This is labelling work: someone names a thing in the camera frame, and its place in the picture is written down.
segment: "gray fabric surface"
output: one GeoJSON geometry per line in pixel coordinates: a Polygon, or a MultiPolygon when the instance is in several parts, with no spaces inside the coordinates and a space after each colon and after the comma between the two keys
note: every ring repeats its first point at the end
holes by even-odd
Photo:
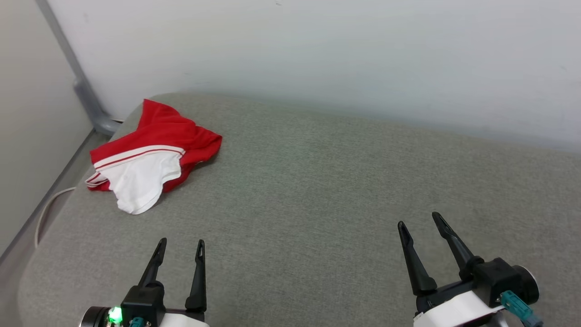
{"type": "Polygon", "coordinates": [[[411,326],[397,221],[439,285],[458,280],[434,210],[475,254],[535,274],[547,326],[579,324],[577,155],[214,95],[152,99],[223,135],[219,155],[137,216],[80,184],[22,279],[26,326],[76,326],[89,306],[118,304],[161,237],[170,308],[205,240],[212,327],[411,326]]]}

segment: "red fabric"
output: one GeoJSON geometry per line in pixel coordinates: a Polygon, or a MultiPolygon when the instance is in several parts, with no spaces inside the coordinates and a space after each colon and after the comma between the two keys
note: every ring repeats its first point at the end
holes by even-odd
{"type": "MultiPolygon", "coordinates": [[[[168,105],[145,99],[137,130],[92,150],[91,161],[95,164],[112,155],[149,145],[182,148],[185,154],[180,159],[181,176],[163,185],[163,191],[169,192],[188,178],[197,163],[213,157],[221,144],[222,136],[197,126],[168,105]]],[[[109,181],[89,189],[109,191],[109,181]]]]}

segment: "white fabric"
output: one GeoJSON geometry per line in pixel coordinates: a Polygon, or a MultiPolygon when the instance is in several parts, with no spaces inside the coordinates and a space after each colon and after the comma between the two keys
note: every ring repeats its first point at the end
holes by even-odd
{"type": "Polygon", "coordinates": [[[174,151],[150,152],[99,172],[109,180],[119,209],[138,215],[157,202],[163,183],[181,176],[181,156],[174,151]]]}

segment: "red and white cloth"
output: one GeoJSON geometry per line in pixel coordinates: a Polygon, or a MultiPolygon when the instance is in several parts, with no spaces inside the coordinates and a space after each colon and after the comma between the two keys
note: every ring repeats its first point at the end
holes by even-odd
{"type": "Polygon", "coordinates": [[[144,100],[137,130],[91,151],[93,191],[113,191],[119,208],[141,214],[162,191],[182,183],[193,167],[220,149],[222,137],[182,117],[174,108],[144,100]]]}

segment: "teal connector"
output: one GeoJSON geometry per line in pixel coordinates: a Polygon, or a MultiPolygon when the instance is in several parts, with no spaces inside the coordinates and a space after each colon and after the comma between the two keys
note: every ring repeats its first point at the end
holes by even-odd
{"type": "Polygon", "coordinates": [[[533,314],[533,310],[512,291],[500,295],[500,303],[512,314],[517,316],[525,327],[541,327],[543,321],[533,314]]]}
{"type": "Polygon", "coordinates": [[[145,327],[145,320],[140,317],[133,318],[129,327],[145,327]]]}

